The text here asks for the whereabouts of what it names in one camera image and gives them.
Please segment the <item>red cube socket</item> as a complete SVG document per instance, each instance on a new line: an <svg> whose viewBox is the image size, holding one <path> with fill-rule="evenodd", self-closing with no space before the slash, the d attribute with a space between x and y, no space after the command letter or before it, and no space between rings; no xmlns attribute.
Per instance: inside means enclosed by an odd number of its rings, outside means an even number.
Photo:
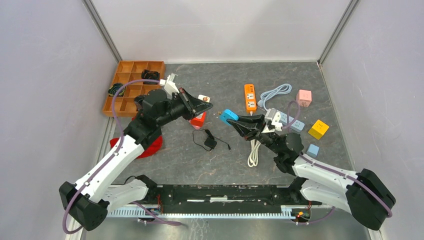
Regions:
<svg viewBox="0 0 424 240"><path fill-rule="evenodd" d="M203 127L204 126L204 124L205 124L205 118L206 118L206 112L203 112L202 114L200 114L200 115L198 115L198 116L196 116L196 117L194 117L194 118L192 118L191 120L195 120L195 121L199 121L199 122L201 122L201 127Z"/></svg>

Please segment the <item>blue plug adapter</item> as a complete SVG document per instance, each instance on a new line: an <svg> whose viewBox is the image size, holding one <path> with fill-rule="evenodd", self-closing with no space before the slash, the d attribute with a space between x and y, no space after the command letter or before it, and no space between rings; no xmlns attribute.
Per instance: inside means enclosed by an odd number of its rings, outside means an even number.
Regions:
<svg viewBox="0 0 424 240"><path fill-rule="evenodd" d="M234 113L233 111L231 111L230 109L225 109L221 115L219 116L219 119L225 123L226 125L230 126L231 124L228 122L228 120L232 120L232 121L238 121L239 120L239 116Z"/></svg>

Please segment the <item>white tiger cube socket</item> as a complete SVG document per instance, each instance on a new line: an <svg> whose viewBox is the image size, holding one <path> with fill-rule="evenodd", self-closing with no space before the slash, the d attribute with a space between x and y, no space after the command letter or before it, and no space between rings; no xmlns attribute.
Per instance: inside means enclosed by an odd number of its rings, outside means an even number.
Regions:
<svg viewBox="0 0 424 240"><path fill-rule="evenodd" d="M208 96L206 96L206 95L202 95L202 94L199 94L198 95L198 99L199 100L202 100L202 101L204 101L204 102L207 102L207 103L209 103L210 102L210 97L208 97Z"/></svg>

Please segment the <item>pink triangular power strip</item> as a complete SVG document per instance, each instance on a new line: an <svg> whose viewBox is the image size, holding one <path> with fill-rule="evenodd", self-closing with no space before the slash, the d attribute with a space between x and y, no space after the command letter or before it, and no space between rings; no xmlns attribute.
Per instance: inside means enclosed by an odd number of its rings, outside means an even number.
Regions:
<svg viewBox="0 0 424 240"><path fill-rule="evenodd" d="M195 130L199 130L202 127L202 122L201 121L197 121L197 120L190 120L189 123L191 124L191 126L195 129Z"/></svg>

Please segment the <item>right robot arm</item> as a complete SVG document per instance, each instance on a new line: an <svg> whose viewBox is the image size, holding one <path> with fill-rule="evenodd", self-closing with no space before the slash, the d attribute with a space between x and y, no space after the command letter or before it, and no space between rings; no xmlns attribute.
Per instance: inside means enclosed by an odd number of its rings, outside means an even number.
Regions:
<svg viewBox="0 0 424 240"><path fill-rule="evenodd" d="M275 153L273 160L281 172L304 181L289 189L293 203L308 200L331 205L375 231L393 216L396 198L372 170L346 170L314 159L303 153L300 134L280 134L283 125L263 114L240 116L226 122L246 141L255 140Z"/></svg>

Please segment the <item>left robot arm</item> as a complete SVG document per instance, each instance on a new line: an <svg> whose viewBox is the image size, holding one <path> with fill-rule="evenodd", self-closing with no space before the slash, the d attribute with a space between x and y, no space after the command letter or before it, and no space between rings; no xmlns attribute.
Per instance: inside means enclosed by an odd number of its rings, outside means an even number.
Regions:
<svg viewBox="0 0 424 240"><path fill-rule="evenodd" d="M139 179L114 191L108 188L129 163L162 135L162 126L180 117L191 120L213 107L212 103L191 96L183 88L172 93L155 89L135 100L140 109L116 145L75 183L65 181L59 187L65 210L62 227L66 234L81 229L92 231L105 220L108 212L130 202L153 203L157 190Z"/></svg>

